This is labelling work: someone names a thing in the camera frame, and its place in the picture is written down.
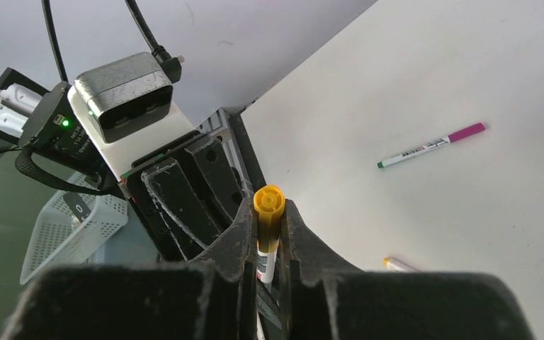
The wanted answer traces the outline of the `green white pen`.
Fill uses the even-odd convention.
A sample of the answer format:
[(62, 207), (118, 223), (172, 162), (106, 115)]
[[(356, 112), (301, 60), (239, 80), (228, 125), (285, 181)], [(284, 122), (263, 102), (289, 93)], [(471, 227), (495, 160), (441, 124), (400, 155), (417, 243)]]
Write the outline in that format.
[(441, 139), (428, 142), (426, 144), (414, 147), (413, 149), (410, 149), (400, 154), (397, 154), (395, 156), (392, 156), (388, 159), (379, 161), (377, 163), (377, 167), (379, 169), (384, 169), (388, 166), (392, 166), (393, 164), (400, 163), (405, 160), (411, 159), (413, 157), (419, 156), (421, 154), (433, 151), (435, 149), (438, 149), (450, 143), (451, 143), (450, 138), (448, 136), (445, 136), (445, 137), (442, 137)]

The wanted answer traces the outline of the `yellow white pen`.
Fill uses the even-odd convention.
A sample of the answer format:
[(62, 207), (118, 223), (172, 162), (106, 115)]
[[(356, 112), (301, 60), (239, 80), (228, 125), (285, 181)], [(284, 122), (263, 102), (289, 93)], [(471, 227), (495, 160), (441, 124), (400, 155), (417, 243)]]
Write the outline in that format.
[(275, 265), (276, 265), (277, 251), (264, 253), (257, 250), (256, 253), (256, 274), (257, 278), (263, 284), (270, 284), (273, 281), (275, 275)]

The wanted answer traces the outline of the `magenta pen cap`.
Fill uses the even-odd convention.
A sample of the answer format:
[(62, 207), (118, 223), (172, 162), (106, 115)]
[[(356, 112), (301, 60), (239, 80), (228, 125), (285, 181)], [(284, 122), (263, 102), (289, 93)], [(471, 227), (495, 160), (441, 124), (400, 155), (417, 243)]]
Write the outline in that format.
[(460, 140), (463, 140), (465, 138), (471, 137), (473, 135), (476, 135), (478, 133), (484, 132), (486, 130), (486, 127), (483, 123), (475, 123), (473, 125), (464, 127), (461, 130), (458, 130), (456, 132), (453, 132), (447, 136), (450, 143), (454, 143)]

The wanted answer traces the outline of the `yellow pen cap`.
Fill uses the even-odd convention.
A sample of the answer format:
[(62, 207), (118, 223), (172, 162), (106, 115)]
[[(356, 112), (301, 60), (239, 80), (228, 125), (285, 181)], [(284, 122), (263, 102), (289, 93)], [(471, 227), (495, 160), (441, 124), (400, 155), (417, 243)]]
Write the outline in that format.
[(257, 216), (257, 246), (262, 253), (278, 248), (281, 218), (285, 210), (285, 197), (279, 187), (266, 185), (255, 192), (254, 210)]

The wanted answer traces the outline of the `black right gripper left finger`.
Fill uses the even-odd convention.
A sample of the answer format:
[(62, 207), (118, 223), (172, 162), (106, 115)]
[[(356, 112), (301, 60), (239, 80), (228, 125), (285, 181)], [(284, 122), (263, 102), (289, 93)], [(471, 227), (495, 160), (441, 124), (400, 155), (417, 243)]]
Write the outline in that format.
[(254, 339), (253, 201), (193, 260), (59, 266), (32, 279), (3, 339)]

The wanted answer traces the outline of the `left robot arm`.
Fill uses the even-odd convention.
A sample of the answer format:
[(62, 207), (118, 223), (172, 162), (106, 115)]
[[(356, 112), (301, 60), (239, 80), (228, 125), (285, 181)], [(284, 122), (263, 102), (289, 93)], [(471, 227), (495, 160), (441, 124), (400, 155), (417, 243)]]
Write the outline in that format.
[(97, 196), (130, 202), (167, 261), (190, 260), (232, 223), (244, 197), (221, 141), (192, 128), (153, 73), (113, 85), (61, 82), (51, 91), (13, 69), (0, 82), (22, 81), (41, 98), (15, 139), (17, 169), (46, 186), (79, 192), (38, 167), (34, 154), (95, 177)]

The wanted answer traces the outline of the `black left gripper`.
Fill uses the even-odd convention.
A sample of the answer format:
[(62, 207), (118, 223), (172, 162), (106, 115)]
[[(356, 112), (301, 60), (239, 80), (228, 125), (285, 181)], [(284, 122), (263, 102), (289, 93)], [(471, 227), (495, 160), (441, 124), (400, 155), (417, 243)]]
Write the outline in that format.
[(135, 161), (121, 186), (165, 261), (199, 256), (232, 224), (251, 193), (222, 142), (198, 131)]

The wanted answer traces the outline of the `brown white pen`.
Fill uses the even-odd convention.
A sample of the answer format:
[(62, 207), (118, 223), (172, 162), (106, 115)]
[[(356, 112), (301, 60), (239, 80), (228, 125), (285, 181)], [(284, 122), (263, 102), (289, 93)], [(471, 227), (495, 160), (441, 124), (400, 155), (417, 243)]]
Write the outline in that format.
[(417, 269), (405, 264), (404, 262), (394, 258), (394, 257), (385, 257), (383, 260), (382, 260), (382, 264), (384, 266), (385, 269), (387, 269), (388, 271), (393, 271), (393, 272), (403, 272), (403, 273), (413, 273), (413, 272), (418, 272)]

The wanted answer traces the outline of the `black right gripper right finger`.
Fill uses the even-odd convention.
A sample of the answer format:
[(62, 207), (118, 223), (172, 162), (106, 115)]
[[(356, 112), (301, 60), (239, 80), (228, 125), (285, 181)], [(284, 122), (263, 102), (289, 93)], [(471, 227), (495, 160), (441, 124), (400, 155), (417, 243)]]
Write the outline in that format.
[(288, 200), (280, 229), (285, 339), (532, 339), (515, 295), (486, 273), (363, 271)]

